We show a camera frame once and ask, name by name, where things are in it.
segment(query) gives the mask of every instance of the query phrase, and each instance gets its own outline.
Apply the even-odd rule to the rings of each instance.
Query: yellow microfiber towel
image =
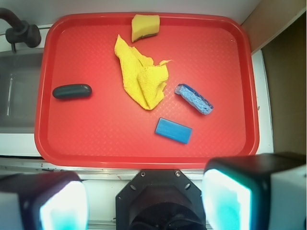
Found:
[[[164,98],[168,61],[161,61],[155,66],[151,57],[130,47],[119,35],[114,51],[120,60],[125,91],[144,109],[154,109]]]

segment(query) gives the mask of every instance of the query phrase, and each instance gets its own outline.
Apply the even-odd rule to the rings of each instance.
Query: red tray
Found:
[[[56,165],[204,168],[211,157],[255,154],[259,128],[248,37],[218,16],[160,13],[157,36],[131,42],[134,13],[69,15],[49,30],[35,122],[41,155]],[[117,35],[155,64],[167,64],[165,98],[142,109],[123,89]],[[89,84],[91,97],[57,100],[54,88]],[[214,110],[200,114],[174,94],[185,83]],[[189,144],[155,134],[160,117],[191,127]]]

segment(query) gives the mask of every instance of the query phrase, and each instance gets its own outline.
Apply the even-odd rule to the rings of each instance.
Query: black faucet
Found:
[[[0,8],[0,19],[5,20],[12,28],[5,32],[6,40],[12,45],[12,52],[16,53],[15,43],[24,42],[28,47],[37,47],[42,38],[37,25],[29,25],[21,21],[12,11]]]

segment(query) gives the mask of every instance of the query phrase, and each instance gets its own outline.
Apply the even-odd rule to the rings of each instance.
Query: stainless steel sink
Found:
[[[0,133],[33,133],[43,49],[0,53]]]

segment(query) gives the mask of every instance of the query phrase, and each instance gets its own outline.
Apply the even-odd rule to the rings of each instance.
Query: yellow sponge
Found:
[[[161,61],[158,66],[154,66],[151,57],[128,46],[119,35],[114,51],[120,60],[125,91],[144,109],[154,109],[164,98],[168,61]]]
[[[140,15],[136,14],[131,22],[132,42],[143,37],[149,37],[159,33],[160,17],[159,15]]]

